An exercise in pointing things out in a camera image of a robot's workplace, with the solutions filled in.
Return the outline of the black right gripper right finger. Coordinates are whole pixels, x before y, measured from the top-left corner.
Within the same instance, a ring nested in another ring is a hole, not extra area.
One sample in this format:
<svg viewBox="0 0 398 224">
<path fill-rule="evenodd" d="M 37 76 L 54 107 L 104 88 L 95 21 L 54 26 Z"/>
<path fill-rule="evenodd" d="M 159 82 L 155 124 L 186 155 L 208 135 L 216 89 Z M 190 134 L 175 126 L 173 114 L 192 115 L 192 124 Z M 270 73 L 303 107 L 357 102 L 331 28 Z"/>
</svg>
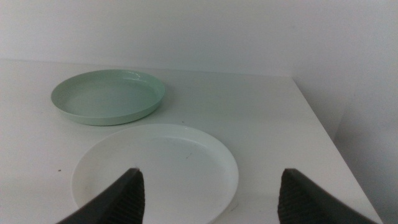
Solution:
<svg viewBox="0 0 398 224">
<path fill-rule="evenodd" d="M 277 214 L 281 224 L 376 224 L 297 169 L 282 173 Z"/>
</svg>

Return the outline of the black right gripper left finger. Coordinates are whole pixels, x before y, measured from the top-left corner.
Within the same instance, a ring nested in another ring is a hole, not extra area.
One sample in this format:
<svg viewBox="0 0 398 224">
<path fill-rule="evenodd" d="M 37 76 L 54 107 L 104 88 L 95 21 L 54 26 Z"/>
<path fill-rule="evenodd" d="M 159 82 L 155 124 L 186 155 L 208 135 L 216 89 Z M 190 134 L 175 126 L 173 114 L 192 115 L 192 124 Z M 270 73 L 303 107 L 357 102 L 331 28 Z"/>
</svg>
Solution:
<svg viewBox="0 0 398 224">
<path fill-rule="evenodd" d="M 139 169 L 130 168 L 59 224 L 141 224 L 144 211 L 144 177 Z"/>
</svg>

